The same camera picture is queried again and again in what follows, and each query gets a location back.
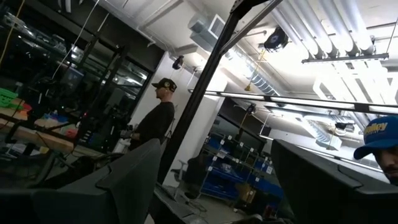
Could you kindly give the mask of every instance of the green container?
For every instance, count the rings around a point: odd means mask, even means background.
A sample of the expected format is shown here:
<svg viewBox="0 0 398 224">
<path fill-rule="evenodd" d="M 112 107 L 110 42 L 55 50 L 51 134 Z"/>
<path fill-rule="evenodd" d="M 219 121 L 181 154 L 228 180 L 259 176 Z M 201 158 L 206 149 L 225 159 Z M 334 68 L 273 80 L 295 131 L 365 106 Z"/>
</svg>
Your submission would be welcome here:
<svg viewBox="0 0 398 224">
<path fill-rule="evenodd" d="M 11 103 L 11 100 L 17 98 L 17 96 L 17 93 L 0 88 L 0 107 L 8 107 Z"/>
</svg>

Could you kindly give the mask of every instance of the black equipment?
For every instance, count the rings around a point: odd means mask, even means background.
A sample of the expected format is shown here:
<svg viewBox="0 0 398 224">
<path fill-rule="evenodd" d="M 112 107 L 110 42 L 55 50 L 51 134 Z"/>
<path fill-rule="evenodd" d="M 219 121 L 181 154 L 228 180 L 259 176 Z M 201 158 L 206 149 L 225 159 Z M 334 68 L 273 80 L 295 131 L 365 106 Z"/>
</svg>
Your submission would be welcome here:
<svg viewBox="0 0 398 224">
<path fill-rule="evenodd" d="M 298 223 L 389 223 L 398 187 L 373 179 L 282 140 L 272 161 Z"/>
<path fill-rule="evenodd" d="M 246 110 L 246 113 L 249 115 L 254 114 L 256 112 L 256 106 L 257 105 L 255 103 L 250 104 L 250 106 Z"/>
<path fill-rule="evenodd" d="M 272 33 L 264 43 L 264 47 L 268 52 L 279 52 L 286 47 L 288 42 L 289 37 L 286 35 L 285 31 L 277 27 L 274 33 Z"/>
<path fill-rule="evenodd" d="M 180 55 L 178 56 L 178 58 L 174 61 L 172 67 L 174 68 L 174 70 L 178 70 L 182 67 L 182 65 L 184 64 L 184 56 Z"/>
<path fill-rule="evenodd" d="M 153 139 L 58 190 L 2 189 L 2 223 L 144 223 L 160 155 Z"/>
</svg>

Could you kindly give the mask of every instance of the cable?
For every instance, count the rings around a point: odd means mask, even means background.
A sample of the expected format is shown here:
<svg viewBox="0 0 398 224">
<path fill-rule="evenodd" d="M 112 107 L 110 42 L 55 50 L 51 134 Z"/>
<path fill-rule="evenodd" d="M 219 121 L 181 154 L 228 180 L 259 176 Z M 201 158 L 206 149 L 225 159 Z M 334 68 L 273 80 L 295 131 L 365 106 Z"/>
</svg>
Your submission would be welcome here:
<svg viewBox="0 0 398 224">
<path fill-rule="evenodd" d="M 21 5 L 19 6 L 19 9 L 18 9 L 18 12 L 17 12 L 17 15 L 16 15 L 16 19 L 18 19 L 19 14 L 21 13 L 21 10 L 22 10 L 22 7 L 24 6 L 24 4 L 25 4 L 25 0 L 22 0 L 22 3 L 21 3 Z M 10 32 L 8 33 L 7 40 L 6 40 L 6 44 L 4 45 L 4 49 L 2 50 L 2 54 L 1 54 L 1 57 L 0 57 L 0 66 L 1 66 L 1 62 L 2 62 L 2 60 L 3 60 L 3 58 L 4 58 L 4 55 L 6 54 L 7 46 L 8 46 L 8 43 L 9 43 L 9 41 L 10 41 L 12 31 L 14 30 L 15 23 L 16 23 L 16 22 L 15 22 L 15 20 L 14 20 L 14 22 L 12 23 L 12 26 L 11 26 L 11 30 L 10 30 Z"/>
<path fill-rule="evenodd" d="M 262 62 L 262 59 L 264 58 L 264 54 L 265 54 L 265 53 L 266 53 L 266 51 L 263 50 L 262 53 L 261 53 L 260 60 L 258 61 L 257 65 L 256 65 L 256 68 L 255 68 L 254 71 L 253 71 L 253 74 L 251 75 L 251 79 L 250 79 L 249 85 L 248 85 L 244 90 L 250 91 L 250 85 L 251 85 L 251 83 L 253 82 L 254 74 L 256 74 L 257 69 L 258 69 L 259 66 L 260 66 L 260 63 Z"/>
<path fill-rule="evenodd" d="M 60 65 L 58 65 L 57 69 L 55 70 L 54 74 L 52 75 L 52 78 L 53 78 L 53 79 L 54 79 L 55 74 L 57 74 L 58 70 L 60 69 L 61 65 L 63 64 L 63 62 L 67 59 L 69 53 L 70 53 L 70 52 L 73 50 L 73 48 L 76 46 L 76 43 L 78 42 L 80 36 L 82 35 L 82 33 L 83 33 L 83 31 L 84 31 L 84 29 L 85 29 L 85 27 L 86 27 L 86 25 L 87 25 L 88 19 L 91 17 L 91 14 L 93 13 L 95 7 L 98 5 L 99 1 L 100 1 L 100 0 L 97 0 L 97 2 L 95 3 L 94 7 L 91 9 L 91 12 L 88 14 L 87 19 L 86 19 L 85 23 L 83 24 L 83 27 L 81 28 L 80 33 L 79 33 L 79 35 L 77 36 L 75 42 L 73 43 L 72 47 L 69 49 L 69 51 L 67 52 L 67 54 L 64 56 L 64 58 L 63 58 L 62 61 L 60 62 Z"/>
<path fill-rule="evenodd" d="M 244 123 L 244 120 L 246 119 L 246 117 L 248 116 L 248 114 L 247 113 L 245 113 L 244 114 L 244 118 L 243 118 L 243 120 L 242 120 L 242 122 L 241 122 L 241 125 L 239 126 L 239 129 L 238 129 L 238 134 L 239 134 L 239 132 L 240 132 L 240 130 L 242 129 L 242 125 L 243 125 L 243 123 Z"/>
</svg>

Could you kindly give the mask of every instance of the black baseball cap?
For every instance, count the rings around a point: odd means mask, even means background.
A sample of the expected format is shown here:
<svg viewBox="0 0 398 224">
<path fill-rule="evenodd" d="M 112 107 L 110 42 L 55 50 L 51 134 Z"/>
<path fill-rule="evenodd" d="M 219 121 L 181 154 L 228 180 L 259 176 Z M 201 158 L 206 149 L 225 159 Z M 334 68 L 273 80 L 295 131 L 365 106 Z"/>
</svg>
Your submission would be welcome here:
<svg viewBox="0 0 398 224">
<path fill-rule="evenodd" d="M 155 88 L 168 88 L 170 91 L 174 92 L 177 89 L 177 85 L 173 80 L 169 78 L 163 78 L 158 83 L 152 83 Z"/>
</svg>

